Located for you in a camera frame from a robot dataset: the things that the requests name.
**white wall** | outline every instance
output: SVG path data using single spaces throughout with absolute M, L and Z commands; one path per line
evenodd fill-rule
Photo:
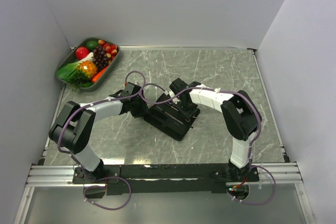
M 13 223 L 31 163 L 41 157 L 69 46 L 44 0 L 0 0 L 1 223 Z
M 285 0 L 257 51 L 318 223 L 336 223 L 336 1 Z
M 72 46 L 84 37 L 120 45 L 258 48 L 284 0 L 46 0 Z

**gray basket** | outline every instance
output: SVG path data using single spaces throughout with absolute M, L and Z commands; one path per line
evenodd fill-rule
M 64 82 L 66 84 L 69 84 L 67 83 L 65 80 L 62 80 L 60 78 L 57 77 L 56 75 L 56 72 L 58 71 L 58 69 L 64 67 L 66 64 L 69 64 L 69 63 L 72 63 L 72 62 L 75 62 L 77 60 L 76 58 L 76 49 L 79 48 L 79 47 L 84 47 L 86 42 L 90 41 L 90 40 L 95 40 L 95 41 L 98 41 L 99 39 L 97 38 L 87 38 L 85 39 L 81 44 L 79 44 L 70 54 L 69 56 L 61 63 L 61 65 L 59 65 L 55 71 L 55 77 L 56 79 L 60 80 L 61 82 Z M 114 43 L 111 43 L 107 40 L 104 40 L 106 43 L 109 43 L 109 44 L 114 44 Z M 116 57 L 114 58 L 114 60 L 109 64 L 108 68 L 106 69 L 106 71 L 102 74 L 102 76 L 98 79 L 98 81 L 96 83 L 94 83 L 93 85 L 89 86 L 89 87 L 80 87 L 79 89 L 81 91 L 85 91 L 85 92 L 92 92 L 94 90 L 96 90 L 97 88 L 99 88 L 99 86 L 104 82 L 104 80 L 106 79 L 106 77 L 109 75 L 109 73 L 112 71 L 112 69 L 114 68 L 114 66 L 116 65 L 116 63 L 119 61 L 119 58 L 120 58 L 120 48 L 119 46 L 117 45 L 118 47 L 118 53 L 116 54 Z

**fruit bowl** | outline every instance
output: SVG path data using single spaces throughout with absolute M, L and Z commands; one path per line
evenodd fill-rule
M 98 41 L 99 39 L 98 38 L 87 38 L 85 39 L 82 43 L 80 43 L 70 54 L 69 56 L 57 67 L 56 71 L 55 71 L 55 78 L 60 80 L 61 82 L 65 83 L 65 84 L 69 84 L 67 83 L 65 80 L 59 78 L 57 75 L 56 75 L 56 72 L 64 67 L 66 64 L 69 64 L 69 63 L 73 63 L 75 61 L 77 61 L 78 59 L 76 58 L 76 50 L 77 48 L 79 47 L 84 47 L 86 45 L 86 43 L 88 41 L 92 41 L 92 40 L 95 40 L 95 41 Z M 85 92 L 92 92 L 94 90 L 96 90 L 97 88 L 99 88 L 99 86 L 104 82 L 104 80 L 106 79 L 106 77 L 109 75 L 109 73 L 112 71 L 112 69 L 114 68 L 114 66 L 116 65 L 116 63 L 118 62 L 119 58 L 120 58 L 120 48 L 119 46 L 117 45 L 117 54 L 115 55 L 115 58 L 112 60 L 112 62 L 108 65 L 106 71 L 101 75 L 101 77 L 94 83 L 92 84 L 91 86 L 89 87 L 80 87 L 79 90 L 81 91 L 85 91 Z

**marble table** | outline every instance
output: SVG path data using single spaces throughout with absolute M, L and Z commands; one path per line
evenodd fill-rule
M 121 50 L 122 58 L 104 84 L 92 93 L 74 92 L 66 87 L 61 106 L 67 101 L 86 103 L 106 98 L 123 89 L 125 76 L 139 70 L 147 82 L 164 88 L 180 77 L 186 83 L 199 81 L 222 90 L 245 90 L 262 116 L 262 134 L 253 148 L 254 162 L 284 162 L 275 123 L 251 50 L 150 49 Z M 129 81 L 141 83 L 137 74 Z M 148 87 L 147 99 L 155 101 L 161 91 Z M 143 119 L 130 113 L 112 116 L 94 124 L 90 145 L 106 164 L 186 164 L 227 163 L 232 151 L 232 137 L 223 115 L 200 105 L 201 113 L 185 138 L 175 141 Z M 68 155 L 59 153 L 50 141 L 45 165 L 70 165 Z

